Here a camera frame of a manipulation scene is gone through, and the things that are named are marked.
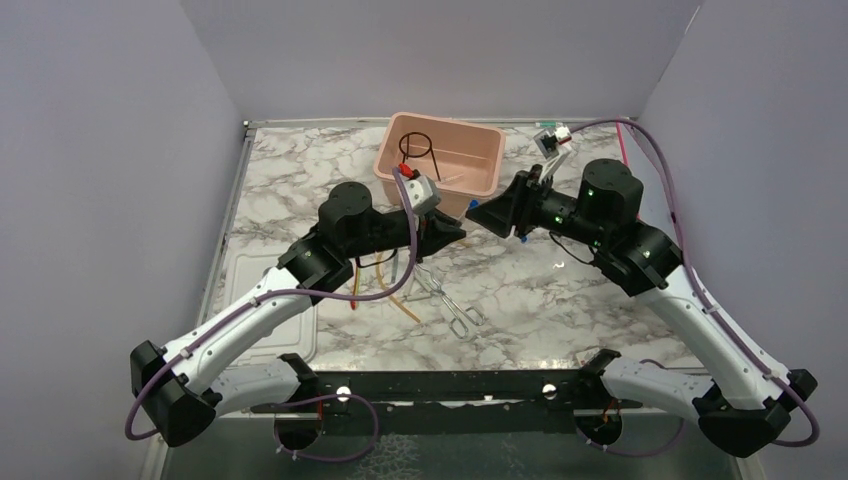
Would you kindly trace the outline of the pink plastic bin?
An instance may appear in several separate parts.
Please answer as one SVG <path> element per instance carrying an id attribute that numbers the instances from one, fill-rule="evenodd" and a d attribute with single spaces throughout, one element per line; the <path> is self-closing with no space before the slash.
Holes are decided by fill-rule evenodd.
<path id="1" fill-rule="evenodd" d="M 401 135 L 420 131 L 433 141 L 442 179 L 464 173 L 459 181 L 441 185 L 429 158 L 409 160 L 406 165 L 433 179 L 441 193 L 439 209 L 455 218 L 464 215 L 473 200 L 484 201 L 498 189 L 506 134 L 495 127 L 409 112 L 394 114 L 388 123 L 374 161 L 374 175 L 382 182 L 389 202 L 398 205 L 399 193 L 391 170 L 398 166 Z"/>

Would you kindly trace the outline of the black wire tripod stand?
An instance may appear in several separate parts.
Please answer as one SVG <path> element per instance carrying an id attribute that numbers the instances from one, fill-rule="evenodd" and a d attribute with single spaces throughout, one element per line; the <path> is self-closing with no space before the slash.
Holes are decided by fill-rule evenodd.
<path id="1" fill-rule="evenodd" d="M 401 164 L 407 164 L 409 160 L 429 158 L 432 163 L 433 173 L 436 175 L 436 179 L 439 181 L 442 180 L 434 144 L 429 135 L 420 131 L 404 133 L 398 140 L 398 150 L 401 155 Z"/>

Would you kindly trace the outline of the metal crucible tongs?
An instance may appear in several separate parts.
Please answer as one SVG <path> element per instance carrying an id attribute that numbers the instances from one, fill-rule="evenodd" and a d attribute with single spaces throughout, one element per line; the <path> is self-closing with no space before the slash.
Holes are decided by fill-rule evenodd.
<path id="1" fill-rule="evenodd" d="M 482 327 L 487 318 L 476 306 L 462 306 L 444 289 L 442 281 L 422 264 L 415 266 L 415 279 L 431 297 L 438 299 L 450 313 L 447 322 L 450 331 L 459 340 L 469 340 L 478 327 Z"/>

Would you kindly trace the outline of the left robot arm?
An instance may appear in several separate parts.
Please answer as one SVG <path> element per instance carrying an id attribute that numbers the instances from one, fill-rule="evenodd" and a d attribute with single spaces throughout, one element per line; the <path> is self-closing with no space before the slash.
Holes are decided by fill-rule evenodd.
<path id="1" fill-rule="evenodd" d="M 158 346 L 144 341 L 130 354 L 134 401 L 124 435 L 140 441 L 160 435 L 177 447 L 202 433 L 218 417 L 275 403 L 290 410 L 313 401 L 314 384 L 297 358 L 284 354 L 264 366 L 236 367 L 234 361 L 284 322 L 323 300 L 373 302 L 405 286 L 424 258 L 465 238 L 459 220 L 441 212 L 428 177 L 394 181 L 397 210 L 379 212 L 370 190 L 346 181 L 333 187 L 318 208 L 318 220 L 296 240 L 239 300 L 188 333 Z M 343 294 L 365 256 L 405 249 L 408 264 L 382 292 Z"/>

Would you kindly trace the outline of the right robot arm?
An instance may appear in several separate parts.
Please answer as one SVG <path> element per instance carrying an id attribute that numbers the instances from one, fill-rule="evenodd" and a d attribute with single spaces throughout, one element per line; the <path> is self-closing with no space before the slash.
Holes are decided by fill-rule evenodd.
<path id="1" fill-rule="evenodd" d="M 670 326 L 706 369 L 703 377 L 680 374 L 603 349 L 578 372 L 575 391 L 585 404 L 658 408 L 695 424 L 725 453 L 749 457 L 777 440 L 816 379 L 786 368 L 720 314 L 688 276 L 678 245 L 639 219 L 642 194 L 641 181 L 617 160 L 589 162 L 576 196 L 556 191 L 534 166 L 466 216 L 503 238 L 541 228 L 587 245 L 592 265 Z"/>

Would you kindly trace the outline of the red yellow green spoon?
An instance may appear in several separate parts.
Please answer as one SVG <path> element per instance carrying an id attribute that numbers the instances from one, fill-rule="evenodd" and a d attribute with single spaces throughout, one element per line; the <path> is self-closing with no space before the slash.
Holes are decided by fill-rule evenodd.
<path id="1" fill-rule="evenodd" d="M 359 301 L 357 297 L 359 295 L 360 290 L 360 267 L 358 265 L 354 265 L 354 277 L 351 289 L 351 295 L 354 297 L 353 300 L 349 301 L 350 308 L 355 311 L 358 308 Z"/>

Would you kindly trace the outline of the pink framed whiteboard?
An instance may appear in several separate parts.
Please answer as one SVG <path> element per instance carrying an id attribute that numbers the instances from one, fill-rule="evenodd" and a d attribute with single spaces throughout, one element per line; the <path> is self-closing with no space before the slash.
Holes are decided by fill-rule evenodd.
<path id="1" fill-rule="evenodd" d="M 648 201 L 650 200 L 650 171 L 651 163 L 640 143 L 640 134 L 634 127 L 627 124 L 617 123 L 616 129 L 619 137 L 622 160 L 643 185 L 643 193 L 639 207 L 639 218 L 642 219 L 648 212 Z"/>

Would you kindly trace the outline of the white plastic tray lid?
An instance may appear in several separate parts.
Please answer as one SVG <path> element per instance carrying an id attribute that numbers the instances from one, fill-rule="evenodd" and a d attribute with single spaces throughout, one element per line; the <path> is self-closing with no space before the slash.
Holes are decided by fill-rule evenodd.
<path id="1" fill-rule="evenodd" d="M 216 299 L 208 315 L 211 319 L 239 300 L 256 285 L 266 271 L 275 267 L 288 245 L 232 248 L 224 256 Z M 233 366 L 262 365 L 282 354 L 295 353 L 310 361 L 317 347 L 317 310 L 310 308 L 298 317 L 278 325 L 232 363 Z"/>

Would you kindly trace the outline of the black base frame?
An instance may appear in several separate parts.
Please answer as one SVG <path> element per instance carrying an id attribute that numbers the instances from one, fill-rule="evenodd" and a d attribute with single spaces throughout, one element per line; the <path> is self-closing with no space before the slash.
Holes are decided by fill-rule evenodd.
<path id="1" fill-rule="evenodd" d="M 284 437 L 572 433 L 574 413 L 615 406 L 580 370 L 319 371 L 296 354 L 228 369 L 185 394 L 163 435 L 172 446 L 245 410 L 272 416 Z"/>

